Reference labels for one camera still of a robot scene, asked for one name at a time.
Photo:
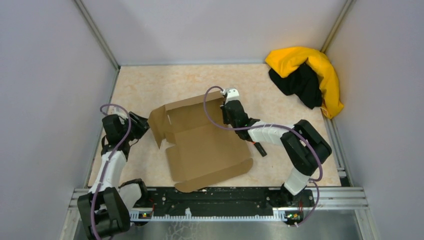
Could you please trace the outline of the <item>brown cardboard box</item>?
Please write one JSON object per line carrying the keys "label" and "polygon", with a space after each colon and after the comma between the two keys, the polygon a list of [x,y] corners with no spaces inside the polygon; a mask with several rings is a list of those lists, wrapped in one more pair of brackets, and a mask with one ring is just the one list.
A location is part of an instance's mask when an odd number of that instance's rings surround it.
{"label": "brown cardboard box", "polygon": [[232,130],[221,129],[219,91],[162,105],[151,111],[148,124],[157,146],[165,150],[175,188],[190,193],[244,175],[254,160],[248,143]]}

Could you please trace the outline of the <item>orange black marker pen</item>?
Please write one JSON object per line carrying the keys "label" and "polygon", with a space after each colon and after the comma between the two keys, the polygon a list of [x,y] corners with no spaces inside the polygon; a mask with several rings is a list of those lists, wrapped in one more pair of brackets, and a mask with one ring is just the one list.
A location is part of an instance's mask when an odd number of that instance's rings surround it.
{"label": "orange black marker pen", "polygon": [[254,142],[253,145],[255,146],[255,148],[257,149],[257,151],[259,152],[259,154],[262,157],[265,157],[265,156],[268,155],[267,152],[266,152],[266,150],[263,148],[263,146],[262,146],[262,144],[260,142]]}

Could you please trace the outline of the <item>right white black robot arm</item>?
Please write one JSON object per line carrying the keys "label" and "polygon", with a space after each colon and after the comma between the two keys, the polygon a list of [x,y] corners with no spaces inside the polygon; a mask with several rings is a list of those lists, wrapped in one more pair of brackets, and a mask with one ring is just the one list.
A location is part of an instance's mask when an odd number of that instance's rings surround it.
{"label": "right white black robot arm", "polygon": [[322,179],[322,164],[332,154],[332,149],[309,121],[301,119],[292,126],[266,123],[249,117],[239,100],[231,100],[220,108],[223,123],[231,125],[242,140],[274,144],[285,149],[293,169],[282,185],[284,204],[295,206],[306,185]]}

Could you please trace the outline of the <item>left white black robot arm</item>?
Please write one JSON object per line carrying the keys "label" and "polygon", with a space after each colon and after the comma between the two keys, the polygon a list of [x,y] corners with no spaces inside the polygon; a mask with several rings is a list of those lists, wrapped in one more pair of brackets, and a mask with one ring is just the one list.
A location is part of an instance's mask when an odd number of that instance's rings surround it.
{"label": "left white black robot arm", "polygon": [[145,117],[133,112],[114,113],[102,119],[105,136],[101,139],[101,166],[88,193],[77,199],[77,208],[89,240],[113,237],[130,229],[130,210],[149,203],[150,193],[142,179],[120,184],[131,149],[149,130]]}

